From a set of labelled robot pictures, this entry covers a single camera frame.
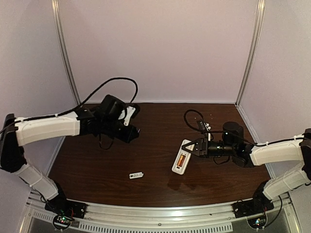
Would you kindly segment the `orange battery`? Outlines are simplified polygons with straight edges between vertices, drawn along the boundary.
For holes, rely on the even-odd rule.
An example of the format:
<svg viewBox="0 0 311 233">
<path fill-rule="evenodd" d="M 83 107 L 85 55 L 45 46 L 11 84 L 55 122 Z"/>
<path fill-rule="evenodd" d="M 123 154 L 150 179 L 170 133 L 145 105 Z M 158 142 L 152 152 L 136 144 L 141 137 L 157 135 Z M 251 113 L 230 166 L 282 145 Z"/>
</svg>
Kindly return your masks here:
<svg viewBox="0 0 311 233">
<path fill-rule="evenodd" d="M 181 155 L 181 156 L 179 157 L 178 161 L 177 161 L 176 166 L 177 166 L 177 167 L 182 167 L 183 164 L 184 164 L 185 159 L 186 159 L 186 156 Z"/>
</svg>

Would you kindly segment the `white remote control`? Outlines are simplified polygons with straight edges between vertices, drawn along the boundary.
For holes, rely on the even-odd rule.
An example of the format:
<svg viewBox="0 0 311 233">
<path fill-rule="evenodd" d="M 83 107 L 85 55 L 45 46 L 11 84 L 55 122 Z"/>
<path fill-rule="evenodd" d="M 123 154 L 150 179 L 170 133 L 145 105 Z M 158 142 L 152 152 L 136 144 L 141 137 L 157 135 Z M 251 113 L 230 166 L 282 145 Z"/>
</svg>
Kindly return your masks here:
<svg viewBox="0 0 311 233">
<path fill-rule="evenodd" d="M 191 158 L 191 153 L 182 149 L 182 146 L 190 143 L 190 140 L 184 139 L 181 143 L 177 156 L 172 166 L 172 172 L 183 175 Z"/>
</svg>

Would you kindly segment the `white battery cover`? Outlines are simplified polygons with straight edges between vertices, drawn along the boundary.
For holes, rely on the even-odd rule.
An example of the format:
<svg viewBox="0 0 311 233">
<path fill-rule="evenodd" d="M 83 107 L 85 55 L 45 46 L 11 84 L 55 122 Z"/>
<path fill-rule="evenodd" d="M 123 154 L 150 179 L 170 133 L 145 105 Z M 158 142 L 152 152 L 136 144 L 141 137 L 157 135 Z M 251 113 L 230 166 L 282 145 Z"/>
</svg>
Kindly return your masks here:
<svg viewBox="0 0 311 233">
<path fill-rule="evenodd" d="M 138 178 L 142 178 L 143 176 L 144 176 L 143 172 L 131 173 L 129 174 L 129 179 L 138 179 Z"/>
</svg>

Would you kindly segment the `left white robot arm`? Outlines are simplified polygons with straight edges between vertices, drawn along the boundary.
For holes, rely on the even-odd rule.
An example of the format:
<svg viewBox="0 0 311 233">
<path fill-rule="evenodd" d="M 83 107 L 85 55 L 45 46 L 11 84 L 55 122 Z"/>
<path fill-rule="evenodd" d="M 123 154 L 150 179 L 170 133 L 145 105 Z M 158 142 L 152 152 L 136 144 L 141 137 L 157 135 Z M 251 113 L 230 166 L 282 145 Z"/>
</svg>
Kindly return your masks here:
<svg viewBox="0 0 311 233">
<path fill-rule="evenodd" d="M 89 134 L 98 138 L 106 135 L 112 140 L 130 143 L 139 137 L 139 129 L 130 124 L 139 111 L 137 104 L 126 104 L 112 95 L 106 95 L 92 109 L 77 107 L 68 113 L 30 118 L 16 118 L 14 114 L 8 114 L 0 133 L 0 167 L 17 175 L 45 200 L 66 201 L 60 186 L 27 162 L 23 147 L 50 138 Z"/>
</svg>

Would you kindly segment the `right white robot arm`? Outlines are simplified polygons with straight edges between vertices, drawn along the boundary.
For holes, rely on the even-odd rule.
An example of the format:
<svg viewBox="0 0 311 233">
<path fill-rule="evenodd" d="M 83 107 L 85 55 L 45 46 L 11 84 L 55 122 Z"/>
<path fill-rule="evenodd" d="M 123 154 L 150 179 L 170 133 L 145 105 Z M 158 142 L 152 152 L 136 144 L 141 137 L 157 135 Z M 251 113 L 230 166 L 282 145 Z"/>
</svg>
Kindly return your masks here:
<svg viewBox="0 0 311 233">
<path fill-rule="evenodd" d="M 272 200 L 279 195 L 311 183 L 311 130 L 292 138 L 262 144 L 251 143 L 244 138 L 244 130 L 237 122 L 228 121 L 220 131 L 222 139 L 214 142 L 213 131 L 203 121 L 198 122 L 198 131 L 204 137 L 183 143 L 180 147 L 181 158 L 177 165 L 181 167 L 190 155 L 201 158 L 226 156 L 240 167 L 255 167 L 269 163 L 298 161 L 299 163 L 284 174 L 262 182 L 253 199 L 261 202 Z"/>
</svg>

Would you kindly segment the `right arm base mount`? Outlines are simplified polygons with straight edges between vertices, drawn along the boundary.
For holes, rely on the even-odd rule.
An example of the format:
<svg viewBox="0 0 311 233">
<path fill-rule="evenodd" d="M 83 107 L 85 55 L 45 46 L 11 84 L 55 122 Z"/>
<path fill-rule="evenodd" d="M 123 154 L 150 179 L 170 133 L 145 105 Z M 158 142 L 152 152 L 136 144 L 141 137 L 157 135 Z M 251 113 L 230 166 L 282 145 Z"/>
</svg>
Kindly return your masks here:
<svg viewBox="0 0 311 233">
<path fill-rule="evenodd" d="M 250 200 L 239 200 L 232 204 L 235 218 L 252 216 L 273 210 L 274 204 L 263 194 L 253 196 Z"/>
</svg>

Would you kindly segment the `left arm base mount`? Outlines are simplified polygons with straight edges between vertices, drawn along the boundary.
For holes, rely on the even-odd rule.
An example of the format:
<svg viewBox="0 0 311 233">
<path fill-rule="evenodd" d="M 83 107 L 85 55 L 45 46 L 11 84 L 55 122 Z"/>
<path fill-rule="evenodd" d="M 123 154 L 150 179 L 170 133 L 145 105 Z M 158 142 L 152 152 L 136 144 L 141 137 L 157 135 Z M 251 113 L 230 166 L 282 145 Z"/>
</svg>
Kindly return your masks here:
<svg viewBox="0 0 311 233">
<path fill-rule="evenodd" d="M 44 209 L 55 214 L 83 219 L 87 204 L 71 200 L 46 201 Z"/>
</svg>

